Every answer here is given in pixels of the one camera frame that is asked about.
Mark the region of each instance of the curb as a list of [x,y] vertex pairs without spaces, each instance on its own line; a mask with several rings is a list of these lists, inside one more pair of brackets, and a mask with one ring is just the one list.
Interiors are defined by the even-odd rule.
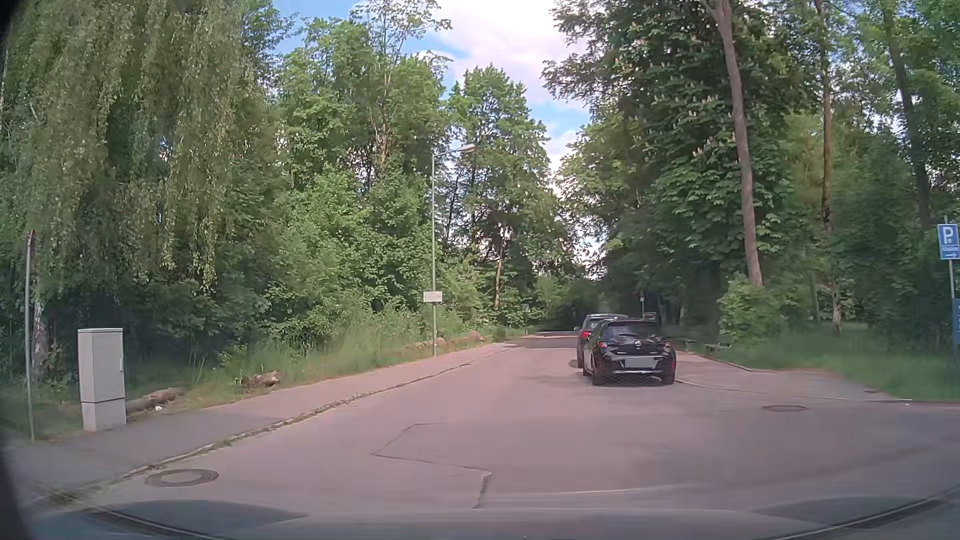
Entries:
[[737,364],[737,363],[734,363],[734,362],[730,362],[730,361],[727,361],[727,360],[721,360],[720,358],[714,358],[714,357],[711,357],[711,356],[703,355],[703,354],[701,354],[701,353],[691,353],[690,351],[684,351],[684,352],[687,353],[688,355],[699,356],[700,358],[703,358],[703,359],[706,359],[706,360],[712,360],[712,361],[714,361],[714,362],[720,362],[720,363],[722,363],[722,364],[727,364],[727,365],[729,365],[729,366],[731,366],[731,367],[735,367],[735,368],[738,368],[738,369],[742,369],[743,371],[749,371],[750,373],[761,373],[761,372],[764,372],[764,371],[770,371],[770,370],[766,370],[766,369],[753,369],[753,368],[749,368],[749,367],[747,367],[747,366],[741,366],[740,364]]
[[[710,390],[726,390],[728,392],[741,392],[745,394],[758,394],[762,396],[771,395],[770,392],[760,392],[758,390],[744,390],[742,388],[728,388],[727,386],[714,386],[712,384],[700,384],[699,382],[690,382],[689,380],[677,379],[677,382],[682,384],[688,384],[690,386],[696,386],[698,388],[708,388]],[[834,400],[840,402],[856,402],[856,403],[873,403],[873,404],[914,404],[914,403],[923,403],[923,402],[914,402],[910,398],[881,398],[874,400],[857,400],[855,398],[834,398],[831,396],[804,396],[799,394],[793,394],[789,396],[791,398],[803,398],[807,400]]]
[[[216,451],[216,450],[220,450],[220,449],[222,449],[222,448],[230,447],[230,446],[233,445],[233,443],[240,442],[240,441],[242,441],[242,440],[244,440],[244,439],[248,439],[248,438],[250,438],[250,437],[259,435],[259,434],[261,434],[261,433],[267,433],[267,432],[270,432],[270,431],[279,430],[280,428],[284,428],[284,427],[286,427],[286,426],[291,426],[291,425],[293,425],[293,424],[298,424],[298,423],[300,423],[300,422],[302,422],[302,421],[304,421],[304,420],[309,420],[310,418],[313,418],[313,417],[315,417],[315,416],[317,416],[317,415],[319,415],[319,414],[322,414],[322,413],[324,413],[324,412],[327,412],[327,411],[330,410],[330,409],[337,408],[337,407],[342,406],[342,405],[348,405],[348,404],[351,404],[351,403],[353,403],[353,402],[355,402],[355,401],[357,401],[357,400],[361,400],[361,399],[367,398],[367,397],[369,397],[369,396],[373,396],[373,395],[376,395],[376,394],[381,394],[381,393],[383,393],[383,392],[387,392],[387,391],[390,391],[390,390],[396,390],[397,388],[401,388],[401,387],[403,387],[403,386],[407,386],[408,384],[413,384],[413,383],[415,383],[415,382],[420,382],[420,381],[422,381],[422,380],[433,379],[433,378],[435,378],[435,377],[437,377],[437,376],[439,376],[439,375],[442,375],[442,374],[444,374],[444,373],[453,371],[453,370],[455,370],[455,369],[459,369],[459,368],[462,368],[462,367],[470,366],[470,365],[472,365],[472,364],[473,364],[475,361],[477,361],[477,360],[482,360],[482,359],[484,359],[484,358],[487,358],[487,357],[490,357],[490,356],[493,356],[493,355],[498,355],[498,354],[504,353],[504,352],[506,352],[506,351],[509,351],[509,349],[501,349],[501,350],[499,350],[499,351],[493,351],[493,352],[491,352],[491,353],[487,353],[486,355],[480,356],[480,357],[478,357],[478,358],[475,358],[475,359],[472,359],[472,360],[468,360],[468,361],[466,361],[466,362],[463,362],[463,363],[460,363],[460,364],[457,364],[457,365],[454,365],[454,366],[450,366],[450,367],[444,368],[443,370],[438,371],[438,372],[436,372],[436,373],[433,373],[433,374],[431,374],[431,375],[425,375],[425,376],[423,376],[423,377],[418,377],[418,378],[416,378],[416,379],[408,380],[408,381],[401,382],[401,383],[398,383],[398,384],[394,384],[394,385],[388,386],[388,387],[386,387],[386,388],[380,388],[379,390],[372,390],[372,391],[370,391],[370,392],[364,392],[364,393],[360,393],[360,394],[355,394],[355,395],[353,395],[352,397],[346,398],[346,399],[344,399],[344,400],[337,400],[337,401],[328,403],[328,404],[326,404],[326,405],[322,405],[322,406],[316,407],[316,408],[311,409],[311,410],[309,410],[309,411],[307,411],[307,412],[304,412],[304,413],[302,413],[302,414],[299,414],[299,415],[297,415],[297,416],[295,416],[295,417],[293,417],[293,418],[288,418],[288,419],[285,419],[285,420],[279,420],[279,421],[273,422],[272,424],[270,424],[270,425],[268,425],[268,426],[264,426],[264,427],[262,427],[262,428],[255,428],[255,429],[253,429],[253,430],[241,431],[240,433],[236,433],[236,434],[234,434],[234,435],[232,435],[232,436],[230,436],[230,437],[227,437],[226,439],[222,439],[222,440],[220,440],[220,441],[216,441],[216,442],[212,442],[212,443],[209,443],[209,444],[205,444],[205,445],[201,446],[200,448],[191,450],[190,452],[186,452],[186,453],[183,453],[183,454],[174,455],[174,456],[171,456],[171,457],[166,457],[166,458],[161,459],[160,461],[158,461],[158,462],[156,462],[156,463],[151,463],[151,464],[147,464],[147,465],[141,465],[140,467],[137,467],[137,468],[135,468],[135,469],[132,469],[132,470],[130,470],[130,471],[128,471],[128,472],[126,472],[126,473],[118,476],[118,477],[112,477],[112,478],[109,478],[109,479],[96,480],[96,481],[93,481],[93,482],[90,482],[90,483],[87,483],[87,484],[83,484],[83,485],[81,485],[81,486],[74,487],[74,488],[66,488],[66,489],[53,490],[53,491],[50,491],[49,493],[46,493],[46,494],[44,494],[44,495],[40,495],[40,496],[38,496],[38,497],[34,497],[33,499],[31,499],[31,500],[29,500],[29,501],[26,501],[23,505],[24,505],[25,507],[32,507],[32,506],[41,505],[41,504],[49,504],[49,505],[52,506],[52,507],[66,506],[66,505],[68,505],[68,504],[71,504],[71,503],[76,502],[84,493],[89,493],[89,492],[92,492],[92,491],[96,491],[96,490],[98,490],[98,489],[102,489],[102,488],[111,486],[111,485],[113,485],[113,484],[115,484],[115,483],[121,482],[121,481],[123,481],[123,480],[131,479],[131,478],[136,477],[136,476],[138,476],[138,475],[141,475],[141,474],[143,474],[143,473],[147,473],[147,472],[150,472],[150,471],[155,471],[155,470],[157,470],[157,469],[162,469],[163,467],[165,467],[165,466],[167,466],[167,465],[169,465],[169,464],[171,464],[171,463],[175,463],[175,462],[177,462],[177,461],[183,461],[183,460],[189,459],[189,458],[191,458],[191,457],[196,457],[196,456],[198,456],[198,455],[203,455],[203,454],[209,454],[209,453],[214,452],[214,451]],[[32,480],[32,481],[31,481],[31,484],[32,484],[34,487],[37,487],[37,488],[42,488],[42,487],[43,487],[43,484],[42,484],[41,482],[37,482],[36,480]]]

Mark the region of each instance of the electrical box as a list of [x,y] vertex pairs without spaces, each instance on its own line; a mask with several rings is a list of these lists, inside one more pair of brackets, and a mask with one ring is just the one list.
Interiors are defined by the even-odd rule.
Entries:
[[77,330],[80,407],[84,430],[127,424],[123,373],[123,329]]

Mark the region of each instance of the black car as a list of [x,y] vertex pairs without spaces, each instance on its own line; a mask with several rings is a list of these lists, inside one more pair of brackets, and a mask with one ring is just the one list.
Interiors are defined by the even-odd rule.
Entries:
[[677,353],[657,323],[643,319],[606,320],[594,329],[585,350],[584,376],[603,384],[611,375],[659,377],[673,384]]
[[584,346],[587,345],[587,340],[590,339],[590,334],[593,333],[593,329],[608,319],[626,318],[627,315],[620,315],[618,313],[593,313],[592,315],[584,317],[584,324],[573,329],[580,333],[580,336],[577,337],[577,367],[581,369],[584,367]]

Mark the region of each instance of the road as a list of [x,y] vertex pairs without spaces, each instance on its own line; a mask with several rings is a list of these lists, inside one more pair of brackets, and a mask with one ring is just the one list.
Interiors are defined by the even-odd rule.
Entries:
[[[680,355],[678,382],[592,386],[575,337],[496,355],[199,455],[97,504],[216,501],[309,516],[472,509],[709,509],[842,523],[960,483],[960,407],[816,373]],[[772,411],[768,405],[800,405]],[[190,480],[189,474],[167,480]]]

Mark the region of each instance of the fallen tree trunk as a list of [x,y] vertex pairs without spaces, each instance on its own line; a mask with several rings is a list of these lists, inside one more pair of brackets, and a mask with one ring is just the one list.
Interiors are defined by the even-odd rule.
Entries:
[[260,373],[257,375],[250,375],[244,377],[240,380],[240,384],[248,388],[253,387],[269,387],[273,386],[280,382],[282,375],[278,371],[272,371],[270,373]]
[[186,393],[183,388],[164,388],[151,392],[142,398],[127,401],[127,414],[133,414],[141,410],[147,410],[157,405],[163,405],[174,401],[176,398]]

